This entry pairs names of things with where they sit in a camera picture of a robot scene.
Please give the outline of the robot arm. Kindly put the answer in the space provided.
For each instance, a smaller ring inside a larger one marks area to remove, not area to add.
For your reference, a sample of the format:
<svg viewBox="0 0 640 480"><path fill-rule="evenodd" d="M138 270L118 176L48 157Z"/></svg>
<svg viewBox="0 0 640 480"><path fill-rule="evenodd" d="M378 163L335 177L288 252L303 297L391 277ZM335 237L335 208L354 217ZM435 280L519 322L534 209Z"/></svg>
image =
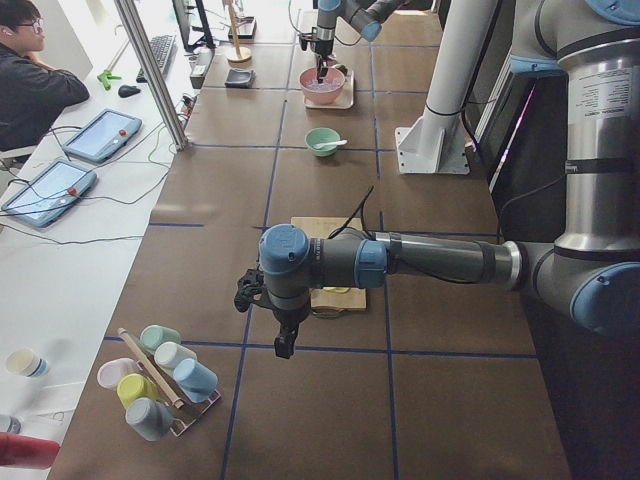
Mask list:
<svg viewBox="0 0 640 480"><path fill-rule="evenodd" d="M324 82L329 69L329 58L333 53L336 25L339 18L368 42L376 39L382 24L388 17L408 1L379 0L368 6L353 0L320 0L317 3L316 25L312 28L308 42L316 57L316 79Z"/></svg>
<svg viewBox="0 0 640 480"><path fill-rule="evenodd" d="M388 296L394 354L486 353L519 333L497 283L524 292L536 334L637 340L635 161L589 155L561 164L556 148L545 149L533 183L500 207L479 166L464 164L457 176L406 173L406 157L373 136L416 109L409 86L421 51L402 34L375 55L378 68L398 72L398 87L368 95L367 133L354 150L318 165L279 156L260 241L261 300L281 324L276 354L290 357L296 342L372 349L362 314L303 326L312 297L338 286Z"/></svg>

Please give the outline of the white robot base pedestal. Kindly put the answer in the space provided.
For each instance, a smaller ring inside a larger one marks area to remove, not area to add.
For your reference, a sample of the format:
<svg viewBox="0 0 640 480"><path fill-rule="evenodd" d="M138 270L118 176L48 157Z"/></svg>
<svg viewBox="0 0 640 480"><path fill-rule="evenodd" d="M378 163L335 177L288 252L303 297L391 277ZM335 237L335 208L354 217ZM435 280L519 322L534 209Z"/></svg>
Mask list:
<svg viewBox="0 0 640 480"><path fill-rule="evenodd" d="M499 10L498 0L450 3L423 113L395 130L401 174L470 173L460 115Z"/></svg>

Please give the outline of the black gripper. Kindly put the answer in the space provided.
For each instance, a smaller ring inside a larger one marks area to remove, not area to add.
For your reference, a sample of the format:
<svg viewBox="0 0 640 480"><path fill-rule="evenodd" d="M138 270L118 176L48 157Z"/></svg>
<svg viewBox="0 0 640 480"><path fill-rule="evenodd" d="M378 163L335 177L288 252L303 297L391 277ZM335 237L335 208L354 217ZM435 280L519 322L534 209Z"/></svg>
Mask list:
<svg viewBox="0 0 640 480"><path fill-rule="evenodd" d="M273 306L273 314L282 325L274 339L275 354L278 358L289 358L295 352L298 327L310 315L310 295L304 294L291 298L269 295L269 299Z"/></svg>
<svg viewBox="0 0 640 480"><path fill-rule="evenodd" d="M315 41L316 56L316 79L318 83L323 83L327 76L329 65L328 58L333 53L334 40L317 39Z"/></svg>

